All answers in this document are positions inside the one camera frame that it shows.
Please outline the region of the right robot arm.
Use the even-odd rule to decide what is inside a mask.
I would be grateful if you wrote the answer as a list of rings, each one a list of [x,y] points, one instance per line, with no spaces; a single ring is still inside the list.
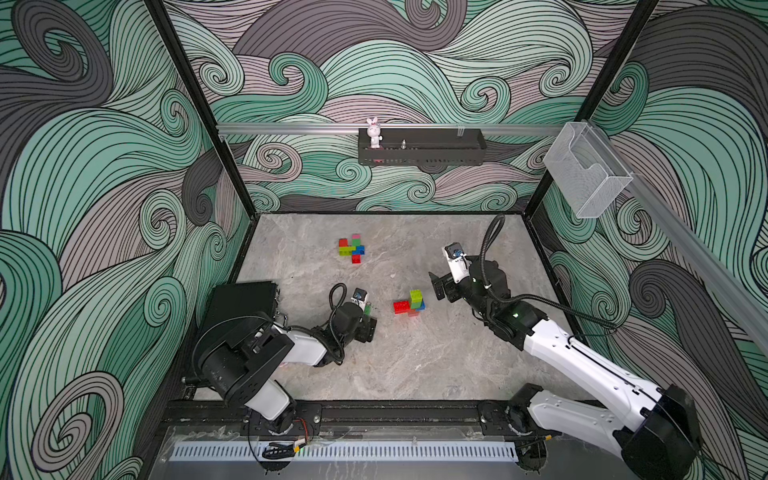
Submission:
[[[577,340],[537,308],[539,297],[512,297],[495,261],[446,247],[450,269],[430,276],[437,299],[462,300],[498,338],[544,361],[596,399],[567,400],[533,384],[512,399],[509,417],[519,434],[552,431],[620,458],[640,479],[683,479],[703,454],[693,397],[677,385],[661,387]]]

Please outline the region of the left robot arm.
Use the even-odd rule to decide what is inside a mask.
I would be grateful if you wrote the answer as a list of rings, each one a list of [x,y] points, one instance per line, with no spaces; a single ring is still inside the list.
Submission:
[[[378,320],[356,301],[331,310],[321,326],[281,326],[263,312],[224,320],[193,349],[193,369],[230,406],[244,406],[272,423],[292,422],[294,398],[274,379],[283,364],[341,364],[346,347],[373,340]]]

